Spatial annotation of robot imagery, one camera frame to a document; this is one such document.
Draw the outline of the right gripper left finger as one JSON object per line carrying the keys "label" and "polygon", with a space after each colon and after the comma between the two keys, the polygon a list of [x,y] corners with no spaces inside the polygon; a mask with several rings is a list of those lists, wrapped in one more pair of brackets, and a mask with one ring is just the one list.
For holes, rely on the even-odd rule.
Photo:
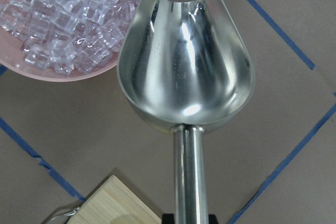
{"label": "right gripper left finger", "polygon": [[163,214],[161,224],[175,224],[174,214]]}

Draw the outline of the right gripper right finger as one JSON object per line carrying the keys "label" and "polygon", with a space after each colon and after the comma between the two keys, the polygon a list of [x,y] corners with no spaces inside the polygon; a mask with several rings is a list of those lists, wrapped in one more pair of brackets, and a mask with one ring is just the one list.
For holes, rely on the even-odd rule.
{"label": "right gripper right finger", "polygon": [[209,223],[209,224],[218,224],[218,220],[217,220],[216,215],[214,215],[214,214],[209,214],[209,215],[208,215],[208,223]]}

